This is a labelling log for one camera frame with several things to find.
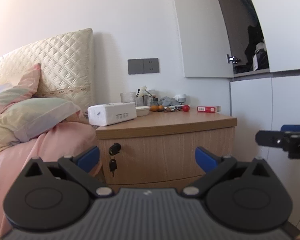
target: quilted headboard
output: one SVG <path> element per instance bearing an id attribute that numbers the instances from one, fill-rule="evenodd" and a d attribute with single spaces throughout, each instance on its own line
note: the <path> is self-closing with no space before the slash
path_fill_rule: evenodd
<path id="1" fill-rule="evenodd" d="M 37 41 L 3 55 L 0 84 L 11 82 L 35 63 L 41 63 L 38 97 L 64 98 L 83 112 L 95 104 L 91 28 Z"/>

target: light switch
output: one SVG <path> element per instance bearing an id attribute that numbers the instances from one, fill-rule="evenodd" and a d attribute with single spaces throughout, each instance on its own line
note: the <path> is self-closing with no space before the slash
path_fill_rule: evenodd
<path id="1" fill-rule="evenodd" d="M 128 59 L 128 73 L 129 75 L 144 73 L 143 59 Z"/>

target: white tissue box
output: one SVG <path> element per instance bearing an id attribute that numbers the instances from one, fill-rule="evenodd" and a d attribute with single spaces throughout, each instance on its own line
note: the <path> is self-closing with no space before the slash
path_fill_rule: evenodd
<path id="1" fill-rule="evenodd" d="M 112 103 L 88 107 L 89 123 L 106 126 L 137 117 L 135 103 Z"/>

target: red ball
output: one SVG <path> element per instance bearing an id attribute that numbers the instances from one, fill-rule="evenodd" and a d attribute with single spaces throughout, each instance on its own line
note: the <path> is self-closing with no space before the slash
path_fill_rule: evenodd
<path id="1" fill-rule="evenodd" d="M 184 111 L 184 112 L 188 112 L 189 110 L 190 110 L 190 106 L 188 106 L 188 105 L 184 105 L 182 107 L 182 111 Z"/>

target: small items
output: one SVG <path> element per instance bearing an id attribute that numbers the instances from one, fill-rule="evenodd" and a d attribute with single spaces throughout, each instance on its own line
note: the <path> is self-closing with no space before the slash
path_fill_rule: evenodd
<path id="1" fill-rule="evenodd" d="M 183 112 L 188 112 L 190 110 L 190 106 L 188 105 L 183 105 L 183 106 L 167 106 L 165 107 L 165 112 L 178 112 L 178 111 L 183 111 Z"/>
<path id="2" fill-rule="evenodd" d="M 159 110 L 159 106 L 156 106 L 156 105 L 150 106 L 150 111 L 156 112 L 156 111 L 158 111 L 158 110 Z"/>
<path id="3" fill-rule="evenodd" d="M 174 100 L 173 98 L 170 97 L 163 97 L 160 99 L 160 101 L 162 101 L 162 105 L 163 106 L 177 106 L 179 105 L 179 103 Z"/>
<path id="4" fill-rule="evenodd" d="M 136 106 L 137 116 L 144 116 L 149 114 L 149 106 Z"/>
<path id="5" fill-rule="evenodd" d="M 112 177 L 114 177 L 114 171 L 117 169 L 117 161 L 115 159 L 111 159 L 109 161 L 110 172 L 112 172 Z"/>
<path id="6" fill-rule="evenodd" d="M 198 112 L 217 113 L 221 111 L 221 106 L 198 106 Z"/>
<path id="7" fill-rule="evenodd" d="M 189 110 L 190 110 L 190 106 L 188 106 L 188 105 L 184 105 L 182 107 L 182 111 L 184 111 L 184 112 L 188 112 Z"/>
<path id="8" fill-rule="evenodd" d="M 138 107 L 138 106 L 144 106 L 145 105 L 145 103 L 143 102 L 143 97 L 136 97 L 136 104 L 137 104 L 137 106 L 136 107 Z"/>
<path id="9" fill-rule="evenodd" d="M 136 92 L 121 93 L 120 94 L 121 102 L 122 103 L 134 102 L 136 104 L 136 96 L 137 96 Z"/>
<path id="10" fill-rule="evenodd" d="M 110 155 L 109 169 L 110 172 L 112 172 L 112 177 L 114 177 L 114 171 L 117 169 L 117 161 L 114 159 L 114 156 L 118 154 L 120 150 L 121 150 L 121 145 L 119 143 L 114 143 L 109 147 L 109 155 Z"/>
<path id="11" fill-rule="evenodd" d="M 179 94 L 179 95 L 175 95 L 174 100 L 176 100 L 178 102 L 179 105 L 183 105 L 186 102 L 186 94 Z"/>
<path id="12" fill-rule="evenodd" d="M 154 102 L 158 102 L 158 98 L 155 94 L 155 90 L 153 89 L 149 89 L 146 86 L 141 87 L 140 89 L 138 89 L 138 93 L 137 93 L 137 106 L 151 106 L 152 104 L 154 104 Z"/>

